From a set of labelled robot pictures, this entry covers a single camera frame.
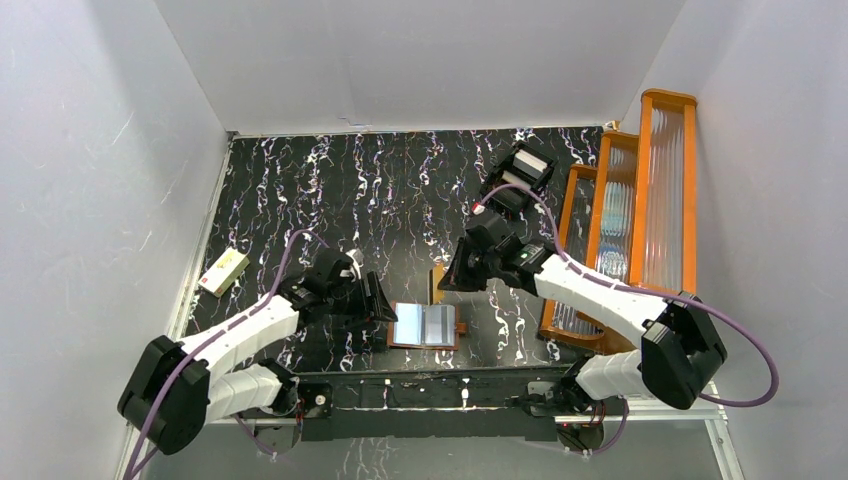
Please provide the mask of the brown leather card holder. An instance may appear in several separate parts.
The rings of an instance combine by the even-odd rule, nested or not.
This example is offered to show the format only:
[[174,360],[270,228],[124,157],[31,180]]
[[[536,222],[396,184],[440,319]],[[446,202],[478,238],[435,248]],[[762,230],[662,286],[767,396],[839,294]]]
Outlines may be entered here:
[[395,303],[393,308],[397,320],[388,325],[390,348],[455,351],[467,333],[455,305]]

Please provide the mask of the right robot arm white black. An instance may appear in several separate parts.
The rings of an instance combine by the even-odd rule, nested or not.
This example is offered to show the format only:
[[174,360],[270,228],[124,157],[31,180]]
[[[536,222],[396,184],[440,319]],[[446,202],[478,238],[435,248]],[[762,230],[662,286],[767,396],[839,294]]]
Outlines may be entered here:
[[472,217],[438,287],[484,291],[491,279],[569,306],[629,341],[630,351],[575,363],[561,381],[565,405],[590,413],[610,397],[654,398],[687,410],[727,358],[712,320],[693,295],[665,300],[637,292],[574,260],[552,242],[521,239],[496,213]]

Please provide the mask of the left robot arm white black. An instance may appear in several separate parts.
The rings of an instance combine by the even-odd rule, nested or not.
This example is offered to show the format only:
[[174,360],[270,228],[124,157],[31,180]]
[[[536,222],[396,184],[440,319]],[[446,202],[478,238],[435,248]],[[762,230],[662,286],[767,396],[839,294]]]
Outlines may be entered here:
[[160,452],[189,445],[203,427],[252,409],[296,412],[299,379],[273,359],[240,365],[259,350],[316,320],[392,323],[397,315],[373,271],[350,253],[321,249],[310,266],[276,279],[256,304],[203,332],[144,348],[118,403],[118,413]]

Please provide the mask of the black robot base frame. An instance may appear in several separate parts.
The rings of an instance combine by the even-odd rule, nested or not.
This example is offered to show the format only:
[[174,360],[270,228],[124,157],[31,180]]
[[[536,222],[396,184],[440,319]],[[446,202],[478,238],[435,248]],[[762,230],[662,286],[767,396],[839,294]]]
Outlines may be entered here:
[[566,365],[455,370],[313,372],[300,376],[297,410],[253,408],[262,427],[292,426],[304,442],[365,437],[521,437],[552,442],[560,431],[588,429],[599,445],[618,399],[581,400],[566,385]]

